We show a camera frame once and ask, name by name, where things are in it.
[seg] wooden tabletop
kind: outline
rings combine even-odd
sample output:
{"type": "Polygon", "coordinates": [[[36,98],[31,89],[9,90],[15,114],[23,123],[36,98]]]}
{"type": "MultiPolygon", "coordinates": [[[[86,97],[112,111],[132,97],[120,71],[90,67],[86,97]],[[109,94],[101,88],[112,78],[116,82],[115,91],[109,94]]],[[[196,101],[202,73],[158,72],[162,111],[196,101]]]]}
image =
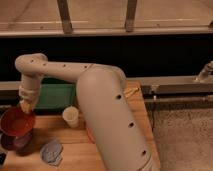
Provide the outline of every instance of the wooden tabletop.
{"type": "MultiPolygon", "coordinates": [[[[130,108],[142,129],[151,148],[153,157],[160,167],[157,148],[152,134],[149,118],[144,105],[140,84],[128,82],[127,88],[138,88],[138,91],[127,98],[130,108]]],[[[91,143],[85,131],[85,121],[80,115],[80,124],[71,129],[61,115],[37,116],[34,137],[21,152],[8,152],[3,171],[105,171],[96,145],[91,143]],[[63,145],[62,161],[58,167],[44,163],[39,151],[44,144],[58,139],[63,145]]]]}

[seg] floor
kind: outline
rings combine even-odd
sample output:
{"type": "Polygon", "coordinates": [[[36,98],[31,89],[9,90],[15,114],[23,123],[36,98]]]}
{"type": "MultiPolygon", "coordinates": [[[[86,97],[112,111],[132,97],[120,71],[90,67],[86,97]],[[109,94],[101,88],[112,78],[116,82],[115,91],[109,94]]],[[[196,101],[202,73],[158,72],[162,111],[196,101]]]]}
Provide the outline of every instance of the floor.
{"type": "MultiPolygon", "coordinates": [[[[123,28],[127,0],[68,0],[74,28],[123,28]]],[[[203,26],[212,0],[138,0],[136,27],[203,26]]],[[[56,0],[1,0],[0,31],[61,29],[56,0]]]]}
{"type": "Polygon", "coordinates": [[[146,106],[162,171],[213,170],[213,102],[189,99],[146,106]]]}

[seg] white cup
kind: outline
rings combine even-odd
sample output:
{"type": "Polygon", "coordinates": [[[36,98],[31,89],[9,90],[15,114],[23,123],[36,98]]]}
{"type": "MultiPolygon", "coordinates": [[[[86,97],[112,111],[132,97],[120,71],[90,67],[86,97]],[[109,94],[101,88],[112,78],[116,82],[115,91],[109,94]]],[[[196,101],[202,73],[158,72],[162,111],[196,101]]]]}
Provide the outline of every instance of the white cup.
{"type": "Polygon", "coordinates": [[[74,106],[67,107],[62,113],[62,118],[67,122],[67,124],[71,128],[78,127],[78,123],[79,123],[78,116],[79,116],[79,111],[74,106]]]}

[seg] orange bowl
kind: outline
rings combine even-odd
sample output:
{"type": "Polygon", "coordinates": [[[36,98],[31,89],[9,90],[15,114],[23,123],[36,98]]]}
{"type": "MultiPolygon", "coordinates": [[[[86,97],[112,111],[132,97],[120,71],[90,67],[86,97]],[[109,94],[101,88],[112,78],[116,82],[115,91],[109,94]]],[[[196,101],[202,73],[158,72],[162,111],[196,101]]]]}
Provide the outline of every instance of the orange bowl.
{"type": "Polygon", "coordinates": [[[0,126],[3,133],[21,137],[35,125],[35,114],[26,114],[20,107],[11,107],[1,117],[0,126]]]}

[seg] gray cloth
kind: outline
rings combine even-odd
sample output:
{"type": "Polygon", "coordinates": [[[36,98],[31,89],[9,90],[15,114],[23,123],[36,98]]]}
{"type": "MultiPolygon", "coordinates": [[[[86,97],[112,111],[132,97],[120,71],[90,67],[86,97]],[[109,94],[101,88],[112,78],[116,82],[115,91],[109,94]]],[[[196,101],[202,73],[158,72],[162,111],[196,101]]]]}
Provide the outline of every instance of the gray cloth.
{"type": "Polygon", "coordinates": [[[49,165],[58,166],[62,160],[60,156],[62,149],[63,147],[58,140],[52,140],[40,150],[41,159],[49,165]]]}

